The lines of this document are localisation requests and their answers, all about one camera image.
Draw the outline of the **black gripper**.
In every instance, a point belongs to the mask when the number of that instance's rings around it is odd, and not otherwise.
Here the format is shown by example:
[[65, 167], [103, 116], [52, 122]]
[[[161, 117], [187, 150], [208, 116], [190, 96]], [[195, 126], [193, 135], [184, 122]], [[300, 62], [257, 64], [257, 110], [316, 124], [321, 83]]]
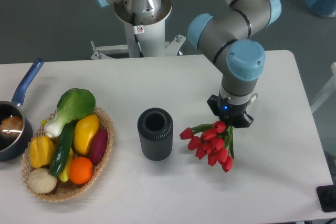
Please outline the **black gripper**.
[[231, 123], [233, 127], [250, 127], [254, 118], [246, 113], [248, 102], [243, 104], [233, 104], [228, 98], [222, 98], [220, 95], [212, 94], [207, 104], [212, 113], [220, 120]]

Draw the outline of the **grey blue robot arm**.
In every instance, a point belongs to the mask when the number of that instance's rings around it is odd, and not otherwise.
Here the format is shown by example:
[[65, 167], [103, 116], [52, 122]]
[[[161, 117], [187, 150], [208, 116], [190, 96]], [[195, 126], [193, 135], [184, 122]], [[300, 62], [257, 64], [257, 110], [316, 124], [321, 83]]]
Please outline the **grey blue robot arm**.
[[[131, 58], [158, 57], [167, 53], [165, 20], [172, 0], [96, 0], [113, 6], [124, 23]], [[249, 127], [253, 118], [246, 109], [265, 63], [263, 47], [250, 36], [268, 27], [281, 14], [280, 0], [225, 0], [230, 12], [223, 18], [210, 14], [195, 17], [187, 38], [222, 73], [218, 95], [207, 103], [220, 120], [235, 128]]]

